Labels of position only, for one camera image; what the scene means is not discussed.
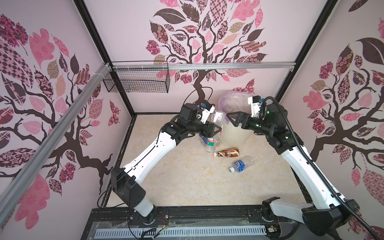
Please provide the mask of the blue label white cap bottle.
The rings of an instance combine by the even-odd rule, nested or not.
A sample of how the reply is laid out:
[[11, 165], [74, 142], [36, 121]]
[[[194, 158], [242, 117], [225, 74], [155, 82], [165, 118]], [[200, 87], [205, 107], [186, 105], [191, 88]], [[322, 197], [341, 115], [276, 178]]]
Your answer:
[[254, 165], [254, 158], [252, 156], [246, 156], [236, 162], [229, 168], [230, 173], [240, 173]]

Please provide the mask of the long clear bottle green label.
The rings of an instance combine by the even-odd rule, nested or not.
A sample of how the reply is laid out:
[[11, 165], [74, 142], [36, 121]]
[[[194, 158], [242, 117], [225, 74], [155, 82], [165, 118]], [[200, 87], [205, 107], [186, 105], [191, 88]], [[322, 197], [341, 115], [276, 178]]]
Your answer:
[[221, 111], [214, 111], [210, 123], [214, 124], [213, 128], [213, 136], [206, 137], [206, 151], [209, 153], [213, 153], [216, 147], [219, 144], [219, 138], [222, 133], [223, 121], [225, 118], [225, 113]]

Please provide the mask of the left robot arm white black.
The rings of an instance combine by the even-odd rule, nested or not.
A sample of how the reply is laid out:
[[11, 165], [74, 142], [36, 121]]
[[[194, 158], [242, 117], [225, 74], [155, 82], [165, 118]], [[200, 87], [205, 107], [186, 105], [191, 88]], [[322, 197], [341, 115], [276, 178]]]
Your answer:
[[111, 175], [112, 191], [130, 209], [135, 210], [148, 222], [156, 215], [156, 207], [146, 197], [141, 183], [152, 168], [181, 141], [202, 135], [212, 138], [222, 128], [213, 120], [215, 106], [210, 103], [183, 104], [178, 115], [160, 129], [157, 138], [133, 161], [124, 167], [114, 167]]

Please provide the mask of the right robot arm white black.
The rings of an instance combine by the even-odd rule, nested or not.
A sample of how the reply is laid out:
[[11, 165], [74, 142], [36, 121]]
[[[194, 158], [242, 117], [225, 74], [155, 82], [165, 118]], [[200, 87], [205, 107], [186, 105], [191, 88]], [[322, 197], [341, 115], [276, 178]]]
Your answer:
[[346, 224], [357, 213], [360, 207], [356, 201], [347, 200], [337, 191], [311, 159], [282, 106], [261, 107], [258, 116], [228, 113], [227, 118], [235, 127], [265, 136], [269, 145], [290, 165], [312, 199], [307, 205], [289, 203], [279, 197], [267, 199], [262, 207], [265, 220], [283, 217], [305, 225], [317, 236], [324, 236]]

